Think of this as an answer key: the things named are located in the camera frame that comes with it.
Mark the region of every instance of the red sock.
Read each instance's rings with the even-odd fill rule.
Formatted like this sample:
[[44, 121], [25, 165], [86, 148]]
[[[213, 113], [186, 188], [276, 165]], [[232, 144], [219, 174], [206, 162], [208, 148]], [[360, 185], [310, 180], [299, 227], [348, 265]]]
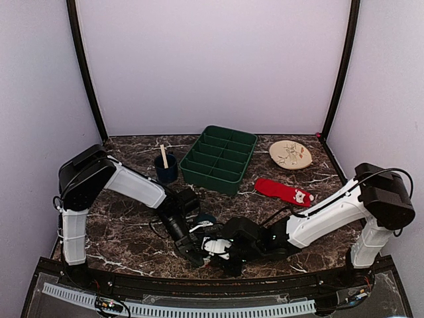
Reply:
[[306, 191], [288, 187], [269, 179], [257, 179], [254, 188], [268, 197], [279, 197], [283, 201], [297, 204], [302, 207], [310, 207], [311, 201], [313, 201], [313, 195]]

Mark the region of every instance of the wooden stick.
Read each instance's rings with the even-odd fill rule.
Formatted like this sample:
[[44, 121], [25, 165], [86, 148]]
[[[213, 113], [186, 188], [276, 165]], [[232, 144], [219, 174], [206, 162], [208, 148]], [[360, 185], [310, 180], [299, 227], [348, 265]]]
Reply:
[[162, 153], [162, 159], [164, 160], [164, 167], [168, 169], [168, 161], [166, 159], [165, 146], [163, 144], [160, 145], [160, 152]]

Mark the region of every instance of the green plastic tray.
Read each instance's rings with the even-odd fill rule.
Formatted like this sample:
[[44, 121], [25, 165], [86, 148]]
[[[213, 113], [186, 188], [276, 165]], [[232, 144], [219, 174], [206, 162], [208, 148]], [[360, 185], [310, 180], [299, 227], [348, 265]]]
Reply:
[[236, 194], [257, 140], [257, 136], [247, 132], [206, 127], [180, 162], [185, 182]]

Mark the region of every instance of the paper plate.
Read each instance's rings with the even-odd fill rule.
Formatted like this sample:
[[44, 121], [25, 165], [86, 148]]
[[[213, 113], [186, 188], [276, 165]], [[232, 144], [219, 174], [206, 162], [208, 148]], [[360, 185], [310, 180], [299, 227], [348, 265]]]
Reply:
[[289, 170], [303, 169], [312, 163], [312, 155], [296, 141], [281, 140], [271, 145], [270, 155], [280, 167]]

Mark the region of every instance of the slotted cable channel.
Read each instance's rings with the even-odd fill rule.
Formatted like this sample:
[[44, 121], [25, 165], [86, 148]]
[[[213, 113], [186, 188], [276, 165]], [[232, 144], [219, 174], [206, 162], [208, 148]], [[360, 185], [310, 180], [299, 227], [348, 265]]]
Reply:
[[[68, 303], [95, 310], [94, 294], [71, 290], [63, 286], [49, 283], [44, 283], [42, 292]], [[125, 305], [130, 309], [131, 317], [139, 318], [280, 318], [295, 317], [316, 312], [315, 301], [313, 300], [243, 308], [178, 308], [145, 305], [131, 301], [125, 301]], [[120, 316], [127, 316], [125, 310]]]

